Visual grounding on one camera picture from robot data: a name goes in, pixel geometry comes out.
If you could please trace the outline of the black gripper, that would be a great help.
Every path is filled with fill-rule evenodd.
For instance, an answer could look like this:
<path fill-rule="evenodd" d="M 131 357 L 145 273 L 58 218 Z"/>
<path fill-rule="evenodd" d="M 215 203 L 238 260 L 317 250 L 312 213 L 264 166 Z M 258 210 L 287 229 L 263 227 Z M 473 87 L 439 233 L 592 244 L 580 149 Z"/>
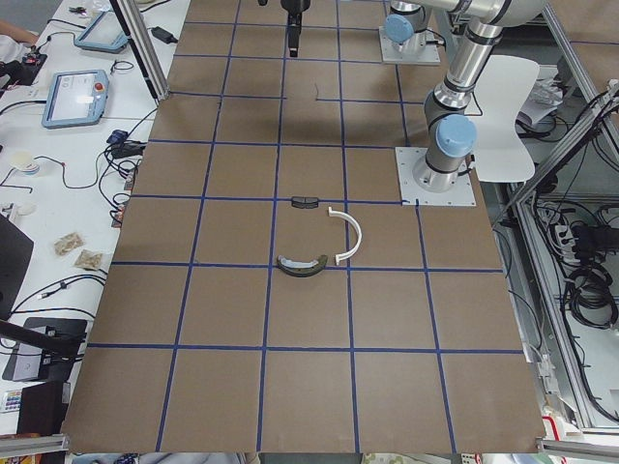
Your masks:
<path fill-rule="evenodd" d="M 289 56 L 296 58 L 301 36 L 301 14 L 310 8 L 310 0 L 280 0 L 280 5 L 289 15 L 286 24 Z"/>

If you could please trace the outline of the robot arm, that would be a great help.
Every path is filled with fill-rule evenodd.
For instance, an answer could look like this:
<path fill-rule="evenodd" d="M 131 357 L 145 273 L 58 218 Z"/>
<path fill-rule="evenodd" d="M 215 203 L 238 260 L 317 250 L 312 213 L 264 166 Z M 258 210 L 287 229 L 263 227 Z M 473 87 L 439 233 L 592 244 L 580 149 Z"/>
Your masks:
<path fill-rule="evenodd" d="M 280 0 L 280 6 L 287 13 L 286 38 L 289 55 L 297 57 L 303 30 L 303 14 L 310 8 L 311 1 Z M 394 1 L 391 13 L 383 23 L 387 38 L 397 45 L 410 42 L 415 35 L 427 28 L 425 8 L 417 4 Z"/>
<path fill-rule="evenodd" d="M 477 130 L 464 115 L 491 51 L 508 27 L 522 25 L 544 9 L 545 1 L 421 1 L 421 6 L 471 17 L 444 79 L 427 96 L 424 112 L 429 145 L 414 168 L 421 188 L 442 193 L 458 177 L 458 169 L 473 149 Z"/>

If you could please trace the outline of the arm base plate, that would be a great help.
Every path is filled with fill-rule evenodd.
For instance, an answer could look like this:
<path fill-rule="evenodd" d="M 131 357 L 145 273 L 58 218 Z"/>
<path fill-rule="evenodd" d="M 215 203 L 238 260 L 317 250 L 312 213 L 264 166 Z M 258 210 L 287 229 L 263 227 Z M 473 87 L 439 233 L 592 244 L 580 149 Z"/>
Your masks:
<path fill-rule="evenodd" d="M 402 205 L 475 207 L 475 194 L 465 162 L 452 173 L 439 173 L 427 164 L 426 151 L 423 147 L 395 149 Z"/>
<path fill-rule="evenodd" d="M 415 34 L 404 44 L 391 41 L 383 26 L 378 31 L 383 63 L 420 66 L 438 66 L 440 64 L 438 45 L 429 30 Z"/>

